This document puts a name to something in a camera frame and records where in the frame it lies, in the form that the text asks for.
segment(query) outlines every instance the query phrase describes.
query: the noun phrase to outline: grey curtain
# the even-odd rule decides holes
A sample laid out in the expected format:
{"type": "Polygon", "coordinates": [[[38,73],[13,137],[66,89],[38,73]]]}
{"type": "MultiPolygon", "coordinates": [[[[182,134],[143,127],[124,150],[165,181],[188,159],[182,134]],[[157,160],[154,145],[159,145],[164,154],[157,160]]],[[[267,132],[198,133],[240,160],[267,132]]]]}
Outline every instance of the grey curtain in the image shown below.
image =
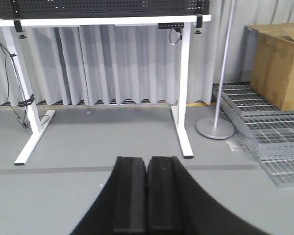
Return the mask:
{"type": "MultiPolygon", "coordinates": [[[[229,44],[225,80],[247,81],[253,66],[255,43],[248,41],[248,24],[294,22],[294,0],[237,0],[229,44]]],[[[218,81],[225,44],[230,0],[211,0],[212,21],[201,35],[192,35],[188,102],[210,102],[218,81]]],[[[155,26],[27,28],[21,40],[36,101],[94,105],[112,99],[152,103],[178,99],[181,43],[172,46],[169,32],[155,26]]],[[[0,30],[0,39],[4,42],[0,30]]],[[[9,101],[19,94],[10,61],[9,101]]],[[[0,50],[0,105],[7,99],[4,54],[0,50]]]]}

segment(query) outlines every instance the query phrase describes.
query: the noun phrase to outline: black cable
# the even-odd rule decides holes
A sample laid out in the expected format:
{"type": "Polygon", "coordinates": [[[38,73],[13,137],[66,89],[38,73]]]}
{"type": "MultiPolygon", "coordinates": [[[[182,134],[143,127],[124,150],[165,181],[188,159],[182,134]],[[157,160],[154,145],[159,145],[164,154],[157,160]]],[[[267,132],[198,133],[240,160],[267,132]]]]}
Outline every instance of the black cable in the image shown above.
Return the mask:
{"type": "Polygon", "coordinates": [[[40,116],[40,118],[42,118],[42,117],[48,117],[48,119],[44,123],[41,123],[41,125],[44,125],[47,121],[49,121],[50,116],[49,115],[42,115],[42,116],[40,116]]]}
{"type": "MultiPolygon", "coordinates": [[[[13,59],[13,54],[10,53],[10,51],[0,42],[0,48],[2,50],[2,52],[4,53],[5,55],[5,59],[4,59],[4,67],[5,67],[5,75],[6,75],[6,81],[7,81],[7,86],[8,86],[8,92],[7,92],[7,98],[6,98],[6,103],[9,101],[9,96],[10,96],[10,82],[9,82],[9,76],[8,76],[8,71],[7,71],[7,64],[6,64],[6,59],[7,59],[7,53],[9,54],[10,58],[11,58],[11,61],[12,61],[12,65],[13,65],[13,69],[15,71],[15,75],[17,77],[17,81],[18,81],[18,86],[19,86],[19,90],[20,90],[20,93],[21,93],[21,96],[22,96],[22,99],[23,100],[26,100],[25,99],[25,94],[24,94],[24,91],[22,89],[22,86],[20,84],[20,76],[19,76],[19,72],[18,72],[18,69],[16,67],[16,64],[15,64],[15,61],[13,59]]],[[[20,120],[22,119],[20,117],[20,115],[14,110],[14,108],[12,107],[11,104],[9,104],[10,108],[13,110],[13,112],[16,114],[17,116],[17,121],[19,124],[22,125],[22,127],[25,129],[25,128],[29,128],[29,122],[28,121],[25,121],[25,117],[26,117],[26,114],[27,114],[27,107],[25,107],[25,110],[24,110],[24,117],[23,117],[23,121],[20,122],[20,120]]]]}
{"type": "Polygon", "coordinates": [[[171,39],[171,35],[172,35],[172,30],[173,30],[173,28],[172,29],[170,29],[170,34],[169,34],[169,41],[170,41],[170,43],[171,44],[173,44],[173,45],[175,45],[175,44],[177,44],[181,39],[182,39],[182,32],[179,32],[180,33],[180,36],[178,37],[178,39],[176,40],[176,42],[175,43],[173,43],[172,42],[172,39],[171,39]]]}

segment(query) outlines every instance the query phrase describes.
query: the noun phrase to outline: white desk frame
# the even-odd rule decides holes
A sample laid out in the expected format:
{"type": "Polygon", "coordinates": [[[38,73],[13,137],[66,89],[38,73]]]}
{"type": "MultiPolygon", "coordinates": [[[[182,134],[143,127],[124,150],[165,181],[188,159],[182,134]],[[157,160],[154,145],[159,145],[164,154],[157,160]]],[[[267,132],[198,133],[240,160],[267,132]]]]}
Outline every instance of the white desk frame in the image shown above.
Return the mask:
{"type": "MultiPolygon", "coordinates": [[[[158,25],[158,23],[184,23],[182,51],[181,51],[181,75],[180,75],[180,91],[178,106],[171,108],[174,118],[176,131],[180,141],[183,157],[190,159],[194,157],[190,141],[185,130],[185,112],[187,98],[187,81],[190,54],[190,38],[191,26],[196,22],[196,16],[160,16],[160,17],[117,17],[117,18],[69,18],[69,19],[30,19],[21,20],[22,27],[79,27],[81,25],[108,25],[115,26],[146,26],[158,25]]],[[[203,15],[203,21],[211,20],[211,15],[203,15]]],[[[19,39],[12,34],[11,27],[14,27],[13,20],[0,19],[0,27],[4,34],[7,48],[10,53],[17,56],[14,57],[21,86],[23,88],[25,98],[29,99],[32,94],[32,87],[29,81],[28,73],[25,66],[19,39]]],[[[32,128],[32,136],[14,162],[15,165],[25,165],[31,153],[36,147],[39,139],[43,135],[49,122],[51,121],[55,110],[48,110],[46,116],[40,121],[35,101],[28,106],[27,116],[32,128]]]]}

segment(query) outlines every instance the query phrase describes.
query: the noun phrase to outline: round metal base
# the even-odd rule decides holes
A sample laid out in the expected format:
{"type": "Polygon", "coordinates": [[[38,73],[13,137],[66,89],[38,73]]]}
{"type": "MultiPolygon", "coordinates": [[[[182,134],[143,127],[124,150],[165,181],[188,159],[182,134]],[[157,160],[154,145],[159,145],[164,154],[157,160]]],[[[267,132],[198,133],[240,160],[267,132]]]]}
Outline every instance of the round metal base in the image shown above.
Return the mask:
{"type": "Polygon", "coordinates": [[[219,118],[216,128],[214,128],[214,122],[213,117],[205,117],[197,122],[196,129],[203,136],[215,140],[224,140],[234,134],[235,128],[230,122],[219,118]]]}

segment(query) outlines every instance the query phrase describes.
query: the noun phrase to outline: cardboard box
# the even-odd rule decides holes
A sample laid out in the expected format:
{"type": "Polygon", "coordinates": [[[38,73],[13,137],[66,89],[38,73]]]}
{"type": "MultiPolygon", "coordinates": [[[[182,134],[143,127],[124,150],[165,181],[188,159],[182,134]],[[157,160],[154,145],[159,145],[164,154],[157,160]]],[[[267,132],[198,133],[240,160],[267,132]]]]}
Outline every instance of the cardboard box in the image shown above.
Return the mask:
{"type": "Polygon", "coordinates": [[[294,110],[294,23],[247,27],[259,32],[250,86],[280,110],[294,110]]]}

